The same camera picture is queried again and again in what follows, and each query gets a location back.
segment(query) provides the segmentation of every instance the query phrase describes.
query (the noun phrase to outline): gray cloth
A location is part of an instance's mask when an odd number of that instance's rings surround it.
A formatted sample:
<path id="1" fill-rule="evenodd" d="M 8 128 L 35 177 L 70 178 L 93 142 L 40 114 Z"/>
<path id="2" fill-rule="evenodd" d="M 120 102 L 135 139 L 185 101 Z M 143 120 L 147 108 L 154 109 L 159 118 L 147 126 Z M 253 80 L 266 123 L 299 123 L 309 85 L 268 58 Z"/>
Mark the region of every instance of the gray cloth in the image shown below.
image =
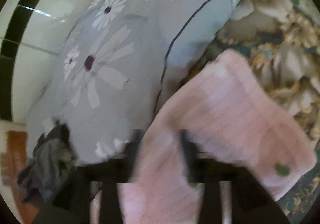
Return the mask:
<path id="1" fill-rule="evenodd" d="M 17 183 L 23 201 L 41 207 L 65 181 L 76 162 L 69 145 L 66 125 L 57 125 L 45 138 L 42 134 L 28 166 L 18 175 Z"/>
<path id="2" fill-rule="evenodd" d="M 48 117 L 68 124 L 81 162 L 112 156 L 134 129 L 148 129 L 238 1 L 93 1 L 28 115 L 28 156 Z"/>

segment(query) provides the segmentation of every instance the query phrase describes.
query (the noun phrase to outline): black wall trim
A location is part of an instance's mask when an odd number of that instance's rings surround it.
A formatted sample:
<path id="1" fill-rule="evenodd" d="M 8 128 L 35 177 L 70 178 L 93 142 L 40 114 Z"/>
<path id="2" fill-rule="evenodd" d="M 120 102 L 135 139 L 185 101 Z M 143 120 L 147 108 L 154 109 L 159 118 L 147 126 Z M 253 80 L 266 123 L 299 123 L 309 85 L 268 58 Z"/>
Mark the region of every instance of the black wall trim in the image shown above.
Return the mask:
<path id="1" fill-rule="evenodd" d="M 28 22 L 31 18 L 33 10 L 26 9 L 24 7 L 28 7 L 31 9 L 35 9 L 39 0 L 20 0 L 18 5 L 16 6 L 15 11 L 12 14 L 10 23 L 8 25 L 4 40 L 1 46 L 1 59 L 0 62 L 4 63 L 4 60 L 10 59 L 11 63 L 16 59 L 17 51 L 21 39 L 23 37 L 23 33 L 28 25 Z M 2 88 L 0 91 L 0 119 L 4 120 L 12 120 L 11 113 L 11 88 L 12 88 L 12 75 L 13 75 L 13 66 L 10 67 L 10 71 L 5 71 L 5 74 L 0 75 L 0 85 L 3 86 L 3 81 L 8 80 L 8 76 L 10 77 L 10 87 Z"/>
<path id="2" fill-rule="evenodd" d="M 197 9 L 197 10 L 191 15 L 191 17 L 187 20 L 187 22 L 186 22 L 186 23 L 184 24 L 184 26 L 181 28 L 181 30 L 179 31 L 179 33 L 178 33 L 178 34 L 174 37 L 174 39 L 171 41 L 171 44 L 170 44 L 170 46 L 169 46 L 169 49 L 168 49 L 168 51 L 167 51 L 167 53 L 166 53 L 166 55 L 165 55 L 165 57 L 164 57 L 164 69 L 163 69 L 163 72 L 162 72 L 162 75 L 161 75 L 161 80 L 160 80 L 160 86 L 161 86 L 161 88 L 160 88 L 160 91 L 159 91 L 159 93 L 158 93 L 158 95 L 157 95 L 155 106 L 154 106 L 154 108 L 153 108 L 153 117 L 156 116 L 156 109 L 157 109 L 157 106 L 158 106 L 158 101 L 159 101 L 159 98 L 160 98 L 161 93 L 162 93 L 164 75 L 165 75 L 165 72 L 166 72 L 166 70 L 167 70 L 168 56 L 169 56 L 169 54 L 170 54 L 170 51 L 171 51 L 171 49 L 172 49 L 172 46 L 173 46 L 173 44 L 175 43 L 175 41 L 178 39 L 178 37 L 182 34 L 182 32 L 184 31 L 184 29 L 188 26 L 188 24 L 190 23 L 190 21 L 196 16 L 196 14 L 197 14 L 198 12 L 200 12 L 200 11 L 204 8 L 204 6 L 206 6 L 206 5 L 207 5 L 209 2 L 211 2 L 211 1 L 212 1 L 212 0 L 207 0 L 207 1 L 205 1 L 205 2 L 200 6 L 200 8 Z"/>

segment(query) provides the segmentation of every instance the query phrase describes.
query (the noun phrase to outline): pillow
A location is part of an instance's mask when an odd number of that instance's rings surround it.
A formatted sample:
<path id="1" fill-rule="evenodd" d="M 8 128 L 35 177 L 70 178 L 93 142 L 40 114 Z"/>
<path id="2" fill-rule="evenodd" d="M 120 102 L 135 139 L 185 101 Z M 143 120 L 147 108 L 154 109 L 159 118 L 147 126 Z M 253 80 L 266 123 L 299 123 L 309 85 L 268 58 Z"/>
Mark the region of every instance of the pillow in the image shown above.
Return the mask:
<path id="1" fill-rule="evenodd" d="M 32 108 L 28 154 L 55 117 L 81 161 L 112 155 L 147 129 L 239 0 L 94 0 L 70 33 Z"/>

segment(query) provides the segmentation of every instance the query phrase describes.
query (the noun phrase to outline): dark fabric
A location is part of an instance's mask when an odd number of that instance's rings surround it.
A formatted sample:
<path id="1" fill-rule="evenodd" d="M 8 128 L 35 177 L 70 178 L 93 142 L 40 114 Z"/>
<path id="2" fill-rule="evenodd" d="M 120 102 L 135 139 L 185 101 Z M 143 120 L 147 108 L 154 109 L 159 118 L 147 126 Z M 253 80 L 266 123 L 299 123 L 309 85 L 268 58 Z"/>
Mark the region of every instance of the dark fabric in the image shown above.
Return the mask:
<path id="1" fill-rule="evenodd" d="M 33 158 L 18 175 L 17 183 L 23 201 L 40 208 L 71 173 L 76 157 L 69 145 L 69 129 L 63 125 L 53 128 L 47 137 L 38 139 Z"/>

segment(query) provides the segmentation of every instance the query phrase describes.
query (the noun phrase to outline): pink towel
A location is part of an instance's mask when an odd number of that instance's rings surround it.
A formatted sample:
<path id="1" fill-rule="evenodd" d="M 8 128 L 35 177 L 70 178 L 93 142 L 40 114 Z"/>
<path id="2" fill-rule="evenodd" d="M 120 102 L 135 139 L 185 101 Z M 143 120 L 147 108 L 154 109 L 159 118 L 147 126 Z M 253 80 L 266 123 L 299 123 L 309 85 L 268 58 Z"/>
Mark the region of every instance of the pink towel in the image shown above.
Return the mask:
<path id="1" fill-rule="evenodd" d="M 196 221 L 202 189 L 184 176 L 179 129 L 213 158 L 247 166 L 275 200 L 316 163 L 300 126 L 263 92 L 246 60 L 226 50 L 167 101 L 146 132 L 134 183 L 120 185 L 127 224 Z"/>

